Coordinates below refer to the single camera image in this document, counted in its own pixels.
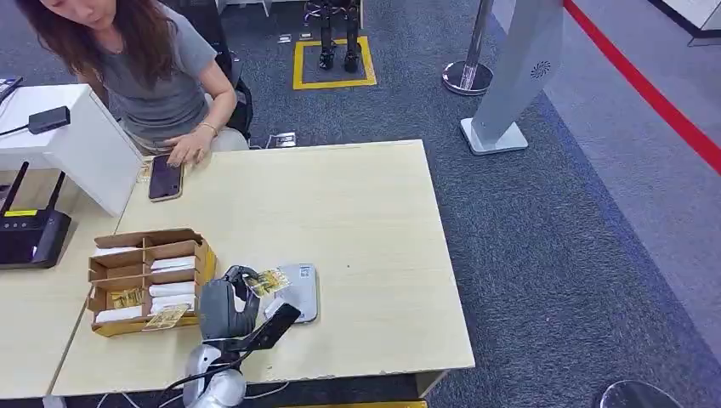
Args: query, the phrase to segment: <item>long brown hair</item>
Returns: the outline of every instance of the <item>long brown hair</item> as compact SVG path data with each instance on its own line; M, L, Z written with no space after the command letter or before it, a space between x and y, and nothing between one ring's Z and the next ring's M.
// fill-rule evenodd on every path
M75 75L103 78L102 51L91 29L61 17L40 0L15 0L30 21L43 48L56 53ZM174 23L161 11L157 0L117 0L113 25L124 41L130 70L151 88L173 69Z

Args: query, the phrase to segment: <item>blue carpet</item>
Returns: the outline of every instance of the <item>blue carpet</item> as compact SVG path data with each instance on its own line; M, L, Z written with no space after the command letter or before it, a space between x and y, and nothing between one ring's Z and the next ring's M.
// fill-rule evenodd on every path
M224 19L257 103L256 144L286 131L301 145L423 139L477 361L447 377L430 405L587 407L604 386L638 378L684 406L717 406L721 367L548 99L519 119L529 149L468 151L458 123L479 100L446 92L440 70L464 56L477 2L368 3L378 76L369 88L291 90L293 46L276 42L306 31L297 4L274 5L270 19L257 6ZM489 65L502 39L494 20ZM403 376L308 382L248 406L404 400L413 391ZM127 406L118 396L113 405Z

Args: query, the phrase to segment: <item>wifi router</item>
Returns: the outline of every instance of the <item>wifi router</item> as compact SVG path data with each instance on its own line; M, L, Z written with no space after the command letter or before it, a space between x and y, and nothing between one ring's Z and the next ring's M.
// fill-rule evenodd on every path
M46 269L58 263L71 218L55 210L65 173L44 209L9 211L29 163L25 161L0 210L0 269Z

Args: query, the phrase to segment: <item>white cable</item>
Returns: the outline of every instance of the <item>white cable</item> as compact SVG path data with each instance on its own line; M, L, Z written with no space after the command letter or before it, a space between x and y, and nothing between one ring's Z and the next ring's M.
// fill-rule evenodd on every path
M175 401L175 400L177 400L177 399L179 399L179 398L181 398L181 397L183 397L182 394L175 395L175 396L172 397L171 399L169 399L169 400L163 402L162 404L160 404L160 406L158 406L158 408L163 408L164 406L170 404L171 402L173 402L173 401Z
M100 402L95 406L95 408L100 408L101 405L105 402L105 399L108 398L108 394L103 395L103 398L100 399Z
M250 148L250 150L268 149L268 147L270 146L270 141L273 139L274 136L275 136L275 135L273 135L273 134L271 134L270 136L268 136L268 141L265 142L265 147L263 147L263 146L258 146L257 144L256 144L256 145L255 145L255 144L251 144L250 146L248 146L248 148Z
M245 399L245 400L255 400L255 399L257 400L258 398L263 398L263 397L267 397L267 396L269 396L269 395L273 395L273 394L275 394L275 393L280 393L280 391L286 389L286 387L287 387L289 384L290 384L289 382L286 382L285 384L283 384L282 386L280 386L278 389L274 389L273 391L268 391L267 393L262 393L262 394L258 394L258 395L250 395L250 396L248 396L248 397L246 397L246 398L244 398L244 399Z
M134 406L135 408L140 408L140 405L135 404L135 402L132 399L130 399L130 397L128 397L127 394L125 394L125 393L120 393L120 394L122 394L122 396L125 397L126 400L128 400L130 405Z

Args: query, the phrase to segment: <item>red stripe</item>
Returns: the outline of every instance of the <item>red stripe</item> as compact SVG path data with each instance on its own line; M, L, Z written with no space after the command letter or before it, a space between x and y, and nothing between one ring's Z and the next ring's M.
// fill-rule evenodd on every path
M695 150L716 173L721 174L721 149L713 143L680 110L676 109L656 87L636 69L601 30L581 11L573 0L564 0L564 6L571 17L591 37L596 47L606 56L646 102L675 130L691 149Z

